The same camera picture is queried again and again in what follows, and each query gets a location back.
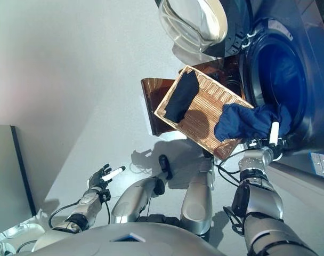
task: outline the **wicker basket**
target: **wicker basket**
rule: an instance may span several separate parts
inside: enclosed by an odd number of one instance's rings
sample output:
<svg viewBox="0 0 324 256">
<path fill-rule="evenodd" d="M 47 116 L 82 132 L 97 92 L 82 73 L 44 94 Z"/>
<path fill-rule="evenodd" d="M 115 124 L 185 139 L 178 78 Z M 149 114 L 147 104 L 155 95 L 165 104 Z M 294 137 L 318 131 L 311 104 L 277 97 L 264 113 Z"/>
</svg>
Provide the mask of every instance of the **wicker basket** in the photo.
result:
<svg viewBox="0 0 324 256">
<path fill-rule="evenodd" d="M 195 71 L 199 82 L 200 91 L 193 99 L 184 119 L 178 124 L 164 117 L 166 106 L 177 87 L 182 75 L 186 72 Z M 188 138 L 195 141 L 207 151 L 211 152 L 220 159 L 227 158 L 239 144 L 239 139 L 224 140 L 220 142 L 214 136 L 214 126 L 217 124 L 222 114 L 224 104 L 238 103 L 245 107 L 253 106 L 229 89 L 213 80 L 204 73 L 186 66 L 173 83 L 160 105 L 155 111 L 155 115 L 164 122 L 184 133 Z"/>
</svg>

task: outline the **navy towel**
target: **navy towel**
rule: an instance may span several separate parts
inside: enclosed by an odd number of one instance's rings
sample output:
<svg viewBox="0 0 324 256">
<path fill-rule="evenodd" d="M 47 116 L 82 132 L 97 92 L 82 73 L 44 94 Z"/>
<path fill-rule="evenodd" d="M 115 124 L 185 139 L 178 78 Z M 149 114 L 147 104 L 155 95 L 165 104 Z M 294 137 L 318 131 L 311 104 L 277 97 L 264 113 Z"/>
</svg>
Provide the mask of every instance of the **navy towel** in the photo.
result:
<svg viewBox="0 0 324 256">
<path fill-rule="evenodd" d="M 184 73 L 177 84 L 166 106 L 165 118 L 179 123 L 184 119 L 184 114 L 189 109 L 193 99 L 199 93 L 199 82 L 195 71 Z"/>
<path fill-rule="evenodd" d="M 233 103 L 223 106 L 223 113 L 214 127 L 219 141 L 225 139 L 265 139 L 269 137 L 271 124 L 279 122 L 279 136 L 286 135 L 291 128 L 291 115 L 283 105 L 263 105 L 247 108 Z"/>
</svg>

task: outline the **black joint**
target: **black joint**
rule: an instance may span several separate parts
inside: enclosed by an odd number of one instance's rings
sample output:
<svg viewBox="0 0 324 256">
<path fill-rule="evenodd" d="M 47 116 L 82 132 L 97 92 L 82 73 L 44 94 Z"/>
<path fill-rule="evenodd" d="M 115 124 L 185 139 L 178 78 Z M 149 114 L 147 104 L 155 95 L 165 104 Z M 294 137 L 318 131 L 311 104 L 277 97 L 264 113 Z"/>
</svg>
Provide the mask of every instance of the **black joint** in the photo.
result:
<svg viewBox="0 0 324 256">
<path fill-rule="evenodd" d="M 240 172 L 240 181 L 246 180 L 248 178 L 260 178 L 269 181 L 266 175 L 259 169 L 247 169 Z"/>
<path fill-rule="evenodd" d="M 88 229 L 88 220 L 80 213 L 72 214 L 65 222 L 73 222 L 77 224 L 82 231 Z"/>
<path fill-rule="evenodd" d="M 98 195 L 101 203 L 105 203 L 107 201 L 110 201 L 111 199 L 111 194 L 109 189 L 105 189 L 101 192 L 98 192 Z"/>
<path fill-rule="evenodd" d="M 246 215 L 248 201 L 249 187 L 243 183 L 238 187 L 232 203 L 232 211 L 236 216 L 243 218 Z"/>
</svg>

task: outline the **washing machine door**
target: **washing machine door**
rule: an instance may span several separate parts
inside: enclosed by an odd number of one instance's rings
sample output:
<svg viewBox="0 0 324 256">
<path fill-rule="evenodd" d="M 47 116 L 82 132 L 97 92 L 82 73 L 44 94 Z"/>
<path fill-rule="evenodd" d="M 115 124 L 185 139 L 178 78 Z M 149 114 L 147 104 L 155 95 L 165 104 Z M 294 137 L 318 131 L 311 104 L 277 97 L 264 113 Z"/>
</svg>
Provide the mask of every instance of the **washing machine door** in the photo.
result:
<svg viewBox="0 0 324 256">
<path fill-rule="evenodd" d="M 241 55 L 246 98 L 285 105 L 293 123 L 287 154 L 324 153 L 324 25 L 315 2 L 264 1 Z"/>
<path fill-rule="evenodd" d="M 180 48 L 214 57 L 236 55 L 251 30 L 248 0 L 162 0 L 161 24 Z"/>
</svg>

